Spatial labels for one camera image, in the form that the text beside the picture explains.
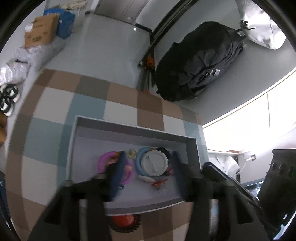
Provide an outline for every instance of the blue box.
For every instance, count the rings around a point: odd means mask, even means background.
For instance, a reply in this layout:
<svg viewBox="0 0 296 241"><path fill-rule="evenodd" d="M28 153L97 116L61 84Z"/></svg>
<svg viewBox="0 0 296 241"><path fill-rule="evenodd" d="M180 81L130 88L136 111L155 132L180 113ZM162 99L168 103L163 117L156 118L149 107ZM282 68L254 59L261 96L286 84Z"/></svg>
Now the blue box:
<svg viewBox="0 0 296 241"><path fill-rule="evenodd" d="M59 23L57 26L57 36L66 39L72 33L72 27L75 19L75 14L62 8L48 8L44 10L43 15L60 14Z"/></svg>

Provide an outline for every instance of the black bag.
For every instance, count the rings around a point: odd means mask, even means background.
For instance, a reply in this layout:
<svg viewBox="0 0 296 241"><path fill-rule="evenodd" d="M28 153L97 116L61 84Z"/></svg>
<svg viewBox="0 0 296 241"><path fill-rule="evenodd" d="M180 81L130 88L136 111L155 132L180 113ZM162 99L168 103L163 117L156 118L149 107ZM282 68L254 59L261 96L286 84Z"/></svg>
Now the black bag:
<svg viewBox="0 0 296 241"><path fill-rule="evenodd" d="M204 22L173 43L155 72L158 93L168 101L196 97L243 49L245 36L218 22Z"/></svg>

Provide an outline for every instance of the black and white sneaker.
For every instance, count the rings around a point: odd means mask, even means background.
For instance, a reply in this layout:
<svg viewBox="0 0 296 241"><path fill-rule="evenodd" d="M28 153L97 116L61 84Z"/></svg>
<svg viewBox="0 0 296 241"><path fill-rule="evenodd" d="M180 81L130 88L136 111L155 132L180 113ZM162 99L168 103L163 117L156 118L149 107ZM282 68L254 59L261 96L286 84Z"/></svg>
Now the black and white sneaker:
<svg viewBox="0 0 296 241"><path fill-rule="evenodd" d="M13 112L13 104L10 99L8 99L3 94L0 95L0 111L6 116L11 116Z"/></svg>
<svg viewBox="0 0 296 241"><path fill-rule="evenodd" d="M20 98L20 93L16 85L12 85L12 84L1 85L0 92L2 95L12 100L14 103L16 103Z"/></svg>

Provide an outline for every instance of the round white lid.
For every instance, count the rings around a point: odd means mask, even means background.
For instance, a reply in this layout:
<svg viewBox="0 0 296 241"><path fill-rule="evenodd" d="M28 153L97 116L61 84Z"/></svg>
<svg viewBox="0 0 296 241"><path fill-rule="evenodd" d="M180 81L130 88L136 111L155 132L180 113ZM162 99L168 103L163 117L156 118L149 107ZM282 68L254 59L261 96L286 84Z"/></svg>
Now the round white lid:
<svg viewBox="0 0 296 241"><path fill-rule="evenodd" d="M147 175L158 177L168 168L168 159L161 151L148 151L142 157L141 166Z"/></svg>

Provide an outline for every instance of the gray door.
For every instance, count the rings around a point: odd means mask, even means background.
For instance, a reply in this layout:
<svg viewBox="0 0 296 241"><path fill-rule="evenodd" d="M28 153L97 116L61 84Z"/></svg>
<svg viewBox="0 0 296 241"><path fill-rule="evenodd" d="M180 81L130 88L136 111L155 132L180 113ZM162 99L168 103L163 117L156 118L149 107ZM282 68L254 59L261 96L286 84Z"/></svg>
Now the gray door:
<svg viewBox="0 0 296 241"><path fill-rule="evenodd" d="M133 23L149 0L100 0L95 14Z"/></svg>

